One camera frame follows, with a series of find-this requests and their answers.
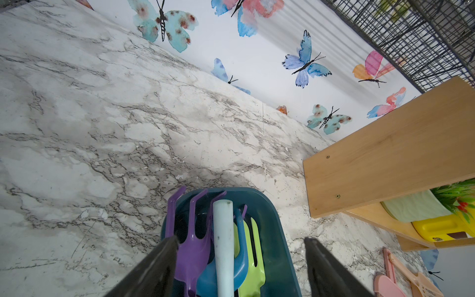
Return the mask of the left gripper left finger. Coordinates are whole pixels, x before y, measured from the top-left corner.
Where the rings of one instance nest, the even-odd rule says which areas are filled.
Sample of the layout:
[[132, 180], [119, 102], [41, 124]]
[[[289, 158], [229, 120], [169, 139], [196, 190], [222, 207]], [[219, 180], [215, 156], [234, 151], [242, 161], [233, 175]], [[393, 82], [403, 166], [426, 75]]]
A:
[[179, 241], [163, 239], [106, 296], [170, 297], [173, 291]]

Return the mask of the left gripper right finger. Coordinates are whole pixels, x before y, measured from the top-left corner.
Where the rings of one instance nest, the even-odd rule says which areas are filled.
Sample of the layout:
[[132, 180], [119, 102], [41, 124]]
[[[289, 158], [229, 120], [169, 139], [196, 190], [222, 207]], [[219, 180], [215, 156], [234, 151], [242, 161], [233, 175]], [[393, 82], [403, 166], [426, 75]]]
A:
[[313, 297], [374, 297], [319, 240], [305, 238], [304, 244]]

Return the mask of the purple fork pink handle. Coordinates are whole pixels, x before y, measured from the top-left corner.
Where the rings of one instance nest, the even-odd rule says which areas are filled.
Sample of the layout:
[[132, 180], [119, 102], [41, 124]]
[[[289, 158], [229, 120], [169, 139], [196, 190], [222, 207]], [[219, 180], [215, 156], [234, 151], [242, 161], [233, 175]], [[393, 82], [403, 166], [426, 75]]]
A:
[[174, 278], [184, 283], [183, 295], [185, 297], [195, 297], [197, 295], [197, 281], [208, 264], [211, 251], [213, 203], [227, 194], [227, 192], [224, 191], [211, 200], [205, 223], [206, 234], [200, 239], [195, 233], [195, 208], [198, 200], [207, 193], [208, 190], [205, 189], [194, 196], [190, 201], [187, 238], [178, 248]]

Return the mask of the blue rake yellow handle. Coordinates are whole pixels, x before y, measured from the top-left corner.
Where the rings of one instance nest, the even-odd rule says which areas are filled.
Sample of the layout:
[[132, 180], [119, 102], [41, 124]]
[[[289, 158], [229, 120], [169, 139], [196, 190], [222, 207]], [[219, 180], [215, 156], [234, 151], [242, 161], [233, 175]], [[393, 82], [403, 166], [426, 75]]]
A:
[[214, 259], [197, 281], [200, 297], [232, 297], [242, 287], [249, 270], [250, 243], [242, 212], [229, 201], [215, 204]]

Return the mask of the green rake brown handle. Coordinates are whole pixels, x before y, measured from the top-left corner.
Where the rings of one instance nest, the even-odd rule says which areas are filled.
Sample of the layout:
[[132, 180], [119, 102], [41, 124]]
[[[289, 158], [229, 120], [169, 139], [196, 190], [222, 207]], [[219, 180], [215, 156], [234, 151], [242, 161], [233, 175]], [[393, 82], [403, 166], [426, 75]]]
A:
[[261, 289], [266, 283], [259, 228], [253, 217], [250, 220], [251, 227], [244, 224], [249, 267], [244, 282], [236, 291], [239, 297], [260, 297]]

